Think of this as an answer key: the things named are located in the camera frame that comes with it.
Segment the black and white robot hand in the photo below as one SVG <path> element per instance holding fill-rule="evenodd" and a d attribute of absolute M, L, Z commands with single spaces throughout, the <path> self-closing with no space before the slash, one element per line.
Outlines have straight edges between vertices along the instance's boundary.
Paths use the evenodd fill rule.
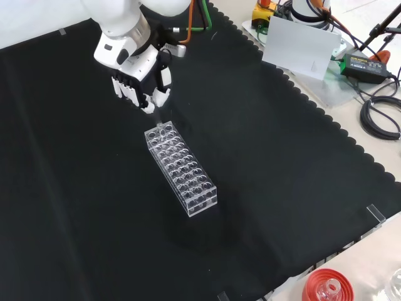
<path fill-rule="evenodd" d="M 94 58 L 109 68 L 112 85 L 118 98 L 139 108 L 146 114 L 163 107 L 170 96 L 172 75 L 164 56 L 153 45 L 135 54 L 137 44 L 132 38 L 112 39 L 102 34 Z"/>

